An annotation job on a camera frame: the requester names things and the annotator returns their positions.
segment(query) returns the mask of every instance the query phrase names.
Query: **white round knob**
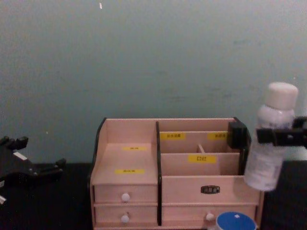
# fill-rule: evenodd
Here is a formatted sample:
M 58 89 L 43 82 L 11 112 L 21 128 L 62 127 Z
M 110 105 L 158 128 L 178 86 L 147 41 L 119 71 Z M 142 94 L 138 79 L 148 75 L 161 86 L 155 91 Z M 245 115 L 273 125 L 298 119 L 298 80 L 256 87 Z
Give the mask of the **white round knob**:
M 123 223 L 128 223 L 129 222 L 129 217 L 128 217 L 128 215 L 127 214 L 125 214 L 125 215 L 123 215 L 122 217 L 121 217 L 121 222 L 123 222 Z
M 128 193 L 124 193 L 123 195 L 121 195 L 121 200 L 123 202 L 128 202 L 130 200 L 130 196 Z
M 212 213 L 208 213 L 207 215 L 206 215 L 206 220 L 207 221 L 212 221 L 212 220 L 214 220 L 215 219 L 215 216 L 212 214 Z

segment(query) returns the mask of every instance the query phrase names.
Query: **white bottle cap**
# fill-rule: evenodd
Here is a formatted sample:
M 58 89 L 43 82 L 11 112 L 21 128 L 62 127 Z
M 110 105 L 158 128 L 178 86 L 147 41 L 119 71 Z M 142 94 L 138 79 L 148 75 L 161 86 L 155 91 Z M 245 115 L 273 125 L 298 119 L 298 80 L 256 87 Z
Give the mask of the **white bottle cap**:
M 285 82 L 269 84 L 265 97 L 268 107 L 278 110 L 291 110 L 295 107 L 298 88 Z

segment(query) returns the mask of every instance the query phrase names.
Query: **plastic bottle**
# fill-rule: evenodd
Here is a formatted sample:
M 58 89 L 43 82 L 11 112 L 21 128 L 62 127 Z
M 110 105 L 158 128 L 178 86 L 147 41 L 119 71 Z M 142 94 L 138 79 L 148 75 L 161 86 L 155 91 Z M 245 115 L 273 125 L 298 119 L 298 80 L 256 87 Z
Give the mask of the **plastic bottle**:
M 256 128 L 291 128 L 297 95 L 298 89 L 294 85 L 269 84 L 265 104 L 258 111 Z M 275 147 L 272 143 L 259 144 L 255 131 L 244 173 L 245 183 L 261 191 L 274 190 L 286 150 L 287 147 Z

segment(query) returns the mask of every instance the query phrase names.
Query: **yellow sticker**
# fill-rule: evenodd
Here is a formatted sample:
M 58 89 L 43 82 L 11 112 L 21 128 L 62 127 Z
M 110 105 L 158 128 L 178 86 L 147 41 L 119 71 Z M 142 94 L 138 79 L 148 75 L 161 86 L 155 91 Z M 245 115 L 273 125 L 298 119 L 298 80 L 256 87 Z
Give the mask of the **yellow sticker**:
M 209 140 L 226 140 L 227 132 L 208 133 L 208 139 Z
M 144 174 L 144 169 L 115 169 L 115 174 Z
M 131 146 L 131 147 L 123 147 L 123 150 L 147 150 L 146 147 L 137 147 L 137 146 Z
M 161 140 L 184 140 L 186 138 L 186 133 L 160 133 Z
M 189 155 L 188 161 L 192 163 L 216 163 L 216 156 L 208 156 L 208 155 Z

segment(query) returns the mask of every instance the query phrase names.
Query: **wall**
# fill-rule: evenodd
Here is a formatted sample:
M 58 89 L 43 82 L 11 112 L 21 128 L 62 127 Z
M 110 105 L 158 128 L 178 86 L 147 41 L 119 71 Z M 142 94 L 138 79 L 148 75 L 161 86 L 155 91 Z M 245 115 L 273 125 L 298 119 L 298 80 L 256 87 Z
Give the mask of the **wall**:
M 306 12 L 304 0 L 0 1 L 0 133 L 29 136 L 34 162 L 90 161 L 105 116 L 252 129 L 271 81 L 299 87 L 301 115 Z

